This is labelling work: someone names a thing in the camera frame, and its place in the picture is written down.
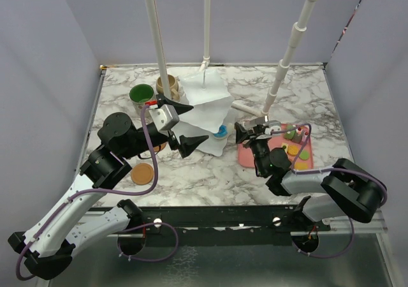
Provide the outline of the three tier white stand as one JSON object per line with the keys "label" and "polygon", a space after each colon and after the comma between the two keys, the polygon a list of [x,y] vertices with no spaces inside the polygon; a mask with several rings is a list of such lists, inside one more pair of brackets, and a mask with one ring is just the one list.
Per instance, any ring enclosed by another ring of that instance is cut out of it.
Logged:
{"label": "three tier white stand", "polygon": [[179,82],[184,91],[180,102],[194,108],[179,115],[180,121],[173,127],[173,132],[178,138],[180,135],[208,135],[208,140],[201,143],[197,149],[213,156],[221,156],[227,138],[218,140],[213,134],[218,132],[221,125],[228,127],[233,122],[229,111],[234,97],[229,93],[227,84],[213,68],[181,76]]}

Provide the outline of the blue glazed donut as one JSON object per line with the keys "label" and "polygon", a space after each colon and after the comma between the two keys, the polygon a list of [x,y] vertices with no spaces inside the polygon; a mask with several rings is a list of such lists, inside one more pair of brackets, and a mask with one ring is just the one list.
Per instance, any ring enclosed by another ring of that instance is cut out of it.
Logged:
{"label": "blue glazed donut", "polygon": [[228,127],[226,125],[221,125],[218,132],[213,134],[215,139],[223,140],[228,136]]}

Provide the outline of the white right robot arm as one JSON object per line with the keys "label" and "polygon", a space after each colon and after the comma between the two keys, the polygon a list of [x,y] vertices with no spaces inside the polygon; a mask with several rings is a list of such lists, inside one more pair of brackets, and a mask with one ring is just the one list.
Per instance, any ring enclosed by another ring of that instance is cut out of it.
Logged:
{"label": "white right robot arm", "polygon": [[268,145],[280,131],[266,124],[247,129],[235,123],[234,128],[236,143],[251,150],[256,176],[266,179],[266,186],[274,195],[307,195],[293,212],[293,223],[299,230],[308,230],[329,217],[347,216],[369,223],[387,202],[384,183],[346,158],[325,168],[297,170],[299,152],[290,159],[288,149],[271,149]]}

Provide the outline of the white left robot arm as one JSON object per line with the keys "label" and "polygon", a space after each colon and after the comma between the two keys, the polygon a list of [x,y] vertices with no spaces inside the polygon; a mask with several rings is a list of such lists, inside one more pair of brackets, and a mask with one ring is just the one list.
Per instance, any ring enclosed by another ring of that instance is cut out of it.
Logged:
{"label": "white left robot arm", "polygon": [[[111,211],[82,228],[77,223],[106,194],[131,197],[153,191],[159,180],[155,147],[168,143],[171,150],[179,151],[186,158],[207,140],[207,135],[175,136],[172,131],[180,115],[193,108],[158,95],[142,107],[140,128],[135,128],[128,114],[115,112],[109,115],[98,131],[100,145],[82,164],[67,192],[32,228],[12,233],[8,238],[9,245],[19,254],[15,266],[17,279],[53,279],[68,267],[75,255],[94,241],[111,233],[131,233],[146,227],[141,210],[130,200],[119,202]],[[116,185],[132,169],[127,160],[144,152],[151,155],[152,185],[139,192],[117,191]]]}

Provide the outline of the orange sandwich biscuit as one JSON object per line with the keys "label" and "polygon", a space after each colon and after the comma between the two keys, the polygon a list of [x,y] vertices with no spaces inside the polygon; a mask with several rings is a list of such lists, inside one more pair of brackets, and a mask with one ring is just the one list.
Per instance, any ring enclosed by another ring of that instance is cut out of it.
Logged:
{"label": "orange sandwich biscuit", "polygon": [[288,154],[290,156],[296,156],[299,153],[299,147],[297,145],[290,145],[288,147]]}

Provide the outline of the wooden coaster far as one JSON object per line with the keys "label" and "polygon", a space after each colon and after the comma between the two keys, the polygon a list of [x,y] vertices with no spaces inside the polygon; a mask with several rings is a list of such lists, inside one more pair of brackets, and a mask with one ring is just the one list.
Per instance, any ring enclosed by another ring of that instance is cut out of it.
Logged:
{"label": "wooden coaster far", "polygon": [[167,143],[162,143],[156,147],[154,147],[154,152],[160,152],[166,147]]}

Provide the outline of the wooden coaster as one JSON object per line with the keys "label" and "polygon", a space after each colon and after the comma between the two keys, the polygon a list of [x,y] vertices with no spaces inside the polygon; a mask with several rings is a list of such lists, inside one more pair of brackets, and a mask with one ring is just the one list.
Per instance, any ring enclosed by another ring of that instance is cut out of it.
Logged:
{"label": "wooden coaster", "polygon": [[137,185],[146,185],[154,178],[154,169],[150,164],[140,163],[131,170],[131,180]]}
{"label": "wooden coaster", "polygon": [[160,152],[166,147],[167,143],[162,143],[156,147],[154,147],[154,152]]}

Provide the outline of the yellow rectangular biscuit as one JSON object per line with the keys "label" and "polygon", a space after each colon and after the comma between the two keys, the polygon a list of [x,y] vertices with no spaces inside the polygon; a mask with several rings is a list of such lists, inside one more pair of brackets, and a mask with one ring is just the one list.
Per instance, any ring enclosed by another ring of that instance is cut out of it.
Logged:
{"label": "yellow rectangular biscuit", "polygon": [[309,166],[307,163],[304,162],[296,162],[295,163],[295,170],[308,170]]}

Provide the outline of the green swiss roll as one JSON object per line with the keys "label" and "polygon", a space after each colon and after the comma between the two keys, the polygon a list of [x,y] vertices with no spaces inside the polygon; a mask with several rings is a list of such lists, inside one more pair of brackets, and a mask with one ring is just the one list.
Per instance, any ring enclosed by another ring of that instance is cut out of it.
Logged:
{"label": "green swiss roll", "polygon": [[288,124],[288,126],[286,127],[286,129],[288,130],[287,132],[284,133],[284,138],[286,140],[292,140],[295,137],[296,134],[296,126]]}

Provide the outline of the pink serving tray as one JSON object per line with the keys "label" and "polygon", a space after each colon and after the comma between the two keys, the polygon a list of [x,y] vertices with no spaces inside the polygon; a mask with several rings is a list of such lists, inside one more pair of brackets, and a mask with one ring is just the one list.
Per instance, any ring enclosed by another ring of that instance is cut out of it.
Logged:
{"label": "pink serving tray", "polygon": [[266,177],[277,170],[306,170],[314,167],[310,124],[263,122],[236,123],[238,163]]}

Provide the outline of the green interior mug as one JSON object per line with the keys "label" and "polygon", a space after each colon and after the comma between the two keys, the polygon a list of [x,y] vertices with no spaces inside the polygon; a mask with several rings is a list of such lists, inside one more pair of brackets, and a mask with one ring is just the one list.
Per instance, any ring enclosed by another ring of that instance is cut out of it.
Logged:
{"label": "green interior mug", "polygon": [[140,113],[146,102],[156,99],[154,89],[147,84],[138,84],[131,88],[129,98],[135,108],[136,113]]}

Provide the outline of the wooden coaster near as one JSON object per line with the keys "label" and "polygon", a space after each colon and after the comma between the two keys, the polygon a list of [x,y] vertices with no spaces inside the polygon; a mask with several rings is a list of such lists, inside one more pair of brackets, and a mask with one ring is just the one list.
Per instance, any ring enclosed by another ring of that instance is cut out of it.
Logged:
{"label": "wooden coaster near", "polygon": [[137,185],[146,185],[154,178],[154,169],[150,164],[140,163],[131,170],[131,180]]}

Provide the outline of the left white pvc pole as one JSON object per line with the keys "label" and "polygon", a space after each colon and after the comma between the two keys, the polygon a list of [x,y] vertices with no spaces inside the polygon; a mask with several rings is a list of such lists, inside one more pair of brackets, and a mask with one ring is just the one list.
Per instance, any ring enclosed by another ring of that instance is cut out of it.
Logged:
{"label": "left white pvc pole", "polygon": [[163,43],[161,32],[159,28],[159,20],[157,17],[157,8],[155,0],[145,0],[147,15],[149,18],[150,30],[152,39],[156,50],[157,64],[159,66],[160,79],[163,86],[163,94],[171,99],[170,83],[168,80],[168,73],[166,69],[166,62],[164,58]]}

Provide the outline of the middle white pvc pole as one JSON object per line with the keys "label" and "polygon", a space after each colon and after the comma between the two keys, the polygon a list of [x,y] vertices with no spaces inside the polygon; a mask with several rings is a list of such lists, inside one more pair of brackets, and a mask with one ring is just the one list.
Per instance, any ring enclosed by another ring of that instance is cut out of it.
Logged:
{"label": "middle white pvc pole", "polygon": [[210,64],[210,12],[211,0],[204,0],[204,43],[203,43],[203,60],[199,71],[204,71]]}

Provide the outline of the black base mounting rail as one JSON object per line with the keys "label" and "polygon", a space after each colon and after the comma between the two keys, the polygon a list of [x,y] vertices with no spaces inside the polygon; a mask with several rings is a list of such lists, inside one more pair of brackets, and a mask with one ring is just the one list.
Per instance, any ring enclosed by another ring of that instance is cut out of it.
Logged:
{"label": "black base mounting rail", "polygon": [[130,235],[141,237],[147,246],[291,245],[291,233],[326,232],[330,227],[313,223],[301,215],[296,205],[141,207],[128,200],[119,202],[130,222],[120,228],[120,241]]}

